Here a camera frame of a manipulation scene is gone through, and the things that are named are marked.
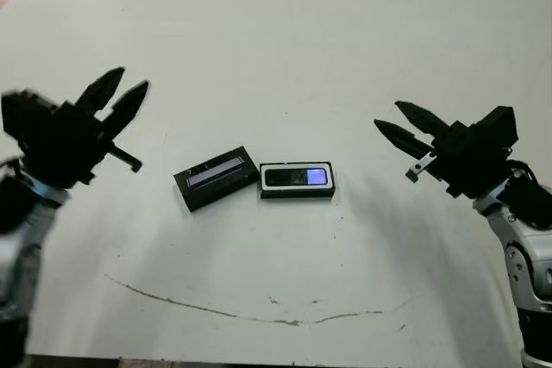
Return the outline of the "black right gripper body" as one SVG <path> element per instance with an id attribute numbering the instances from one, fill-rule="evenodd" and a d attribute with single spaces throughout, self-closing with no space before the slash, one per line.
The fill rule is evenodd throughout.
<path id="1" fill-rule="evenodd" d="M 475 199 L 507 177 L 509 148 L 509 122 L 477 122 L 469 127 L 454 122 L 433 140 L 433 152 L 412 165 L 406 177 L 416 182 L 421 172 L 430 172 L 448 184 L 451 196 Z"/>

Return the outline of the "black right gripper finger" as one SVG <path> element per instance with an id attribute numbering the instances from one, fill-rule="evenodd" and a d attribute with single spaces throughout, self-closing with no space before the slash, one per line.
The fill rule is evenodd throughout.
<path id="1" fill-rule="evenodd" d="M 375 127 L 400 151 L 407 153 L 414 159 L 421 159 L 433 148 L 418 140 L 415 135 L 391 122 L 374 119 Z"/>
<path id="2" fill-rule="evenodd" d="M 411 124 L 425 134 L 429 134 L 434 138 L 437 138 L 444 135 L 449 130 L 449 125 L 447 123 L 442 121 L 429 110 L 422 108 L 415 103 L 396 101 L 395 105 Z"/>

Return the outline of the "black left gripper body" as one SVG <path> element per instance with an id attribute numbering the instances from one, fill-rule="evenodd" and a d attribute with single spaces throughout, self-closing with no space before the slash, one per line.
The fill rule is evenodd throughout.
<path id="1" fill-rule="evenodd" d="M 92 170 L 112 155 L 138 172 L 142 162 L 103 140 L 102 121 L 74 104 L 64 102 L 48 109 L 23 127 L 17 138 L 24 153 L 23 164 L 31 175 L 53 187 L 69 189 L 77 182 L 89 184 Z"/>

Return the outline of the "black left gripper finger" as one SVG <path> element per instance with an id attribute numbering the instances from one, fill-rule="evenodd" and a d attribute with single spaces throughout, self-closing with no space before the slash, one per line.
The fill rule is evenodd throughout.
<path id="1" fill-rule="evenodd" d="M 126 91 L 113 105 L 112 112 L 102 121 L 103 140 L 112 141 L 137 115 L 149 88 L 147 80 Z"/>
<path id="2" fill-rule="evenodd" d="M 108 101 L 115 95 L 125 68 L 116 67 L 92 82 L 81 94 L 75 106 L 88 115 L 95 115 L 104 109 Z"/>

